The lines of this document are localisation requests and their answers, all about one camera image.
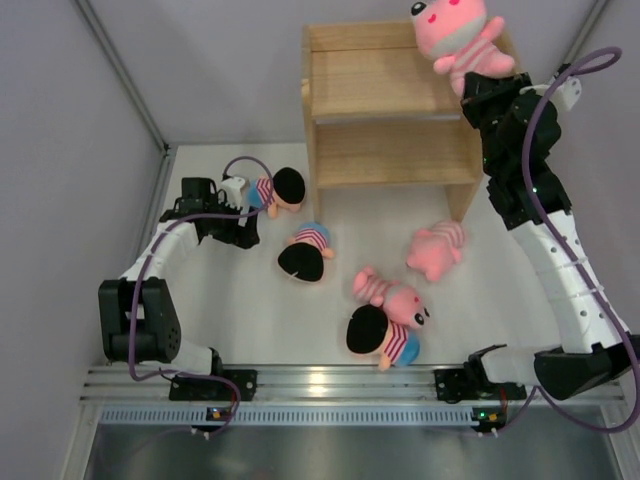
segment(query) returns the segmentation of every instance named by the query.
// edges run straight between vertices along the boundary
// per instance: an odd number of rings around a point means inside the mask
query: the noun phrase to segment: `plush toy face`
[[[429,318],[418,292],[410,287],[396,291],[384,303],[384,310],[393,322],[410,328],[421,328]]]
[[[424,0],[411,8],[416,41],[423,55],[438,58],[465,47],[487,21],[484,0]]]

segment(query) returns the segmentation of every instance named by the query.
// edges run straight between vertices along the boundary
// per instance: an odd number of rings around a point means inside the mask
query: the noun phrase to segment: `black-haired plush doll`
[[[260,208],[269,202],[271,181],[267,177],[260,177],[251,182],[248,200],[253,208]],[[306,194],[304,179],[300,172],[291,167],[285,167],[273,176],[273,198],[269,202],[267,214],[269,218],[278,216],[278,208],[284,208],[290,212],[297,212],[302,206]]]
[[[389,321],[380,307],[363,305],[349,320],[347,348],[356,355],[380,355],[378,368],[411,365],[420,354],[418,335]]]
[[[324,259],[335,256],[329,248],[330,240],[325,226],[315,222],[304,223],[287,240],[288,247],[278,256],[278,265],[296,280],[318,282],[324,276]]]

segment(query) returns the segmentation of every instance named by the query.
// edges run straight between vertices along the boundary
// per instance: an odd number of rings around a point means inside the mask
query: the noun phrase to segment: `plush doll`
[[[420,354],[418,335],[397,323],[373,305],[358,308],[349,320],[347,348],[356,355],[380,355],[378,368],[411,365]]]
[[[287,240],[287,248],[278,256],[278,265],[292,278],[319,282],[324,276],[324,259],[335,256],[329,248],[330,241],[326,227],[315,222],[305,223]]]
[[[415,288],[400,282],[388,282],[365,267],[353,281],[353,295],[361,302],[382,307],[389,320],[399,325],[420,328],[429,318],[429,312]]]
[[[267,177],[260,177],[251,182],[248,200],[253,208],[260,208],[269,202],[271,181]],[[304,201],[306,188],[300,172],[290,167],[278,170],[273,176],[273,198],[269,202],[267,214],[269,218],[278,216],[278,208],[284,208],[290,212],[298,212]]]
[[[462,225],[452,220],[438,222],[430,230],[422,228],[413,235],[407,265],[437,282],[460,262],[465,241]]]
[[[463,96],[467,72],[501,78],[513,70],[513,57],[492,43],[502,33],[504,19],[487,22],[484,0],[424,0],[413,5],[411,17],[418,49],[435,60],[436,73],[450,74],[458,97]]]

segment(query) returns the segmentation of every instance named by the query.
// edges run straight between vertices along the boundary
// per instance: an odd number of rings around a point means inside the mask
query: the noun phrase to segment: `striped shirt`
[[[322,233],[320,233],[316,228],[313,227],[303,227],[298,230],[294,237],[295,243],[308,243],[313,245],[321,252],[329,246],[329,240]]]
[[[458,222],[448,220],[438,222],[431,229],[431,233],[446,238],[449,245],[455,248],[463,247],[466,241],[464,229]]]
[[[402,351],[404,350],[405,345],[407,344],[407,340],[409,339],[409,335],[407,334],[407,329],[391,322],[391,340],[384,348],[384,354],[389,357],[391,363],[394,363]]]
[[[384,297],[393,285],[377,275],[369,275],[367,283],[360,290],[354,292],[356,300],[368,303],[373,297]]]
[[[464,77],[467,72],[478,72],[478,67],[485,60],[499,52],[497,47],[481,35],[474,38],[469,45],[456,53],[456,61],[451,68],[451,80]]]
[[[269,192],[271,192],[271,180],[268,178],[259,178],[256,180],[256,190],[258,191],[258,195],[260,196],[260,201],[262,205],[267,204],[267,200],[269,199]],[[273,198],[267,204],[270,206],[273,203]]]

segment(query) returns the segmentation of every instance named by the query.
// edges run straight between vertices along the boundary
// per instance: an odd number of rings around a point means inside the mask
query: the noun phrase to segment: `wooden shelf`
[[[311,62],[314,119],[461,113],[416,47],[314,52]]]
[[[508,34],[495,43],[519,69]],[[443,185],[462,221],[483,176],[480,134],[410,20],[305,27],[301,86],[317,221],[323,190],[406,184]]]
[[[459,121],[318,125],[318,188],[468,184],[481,176]]]

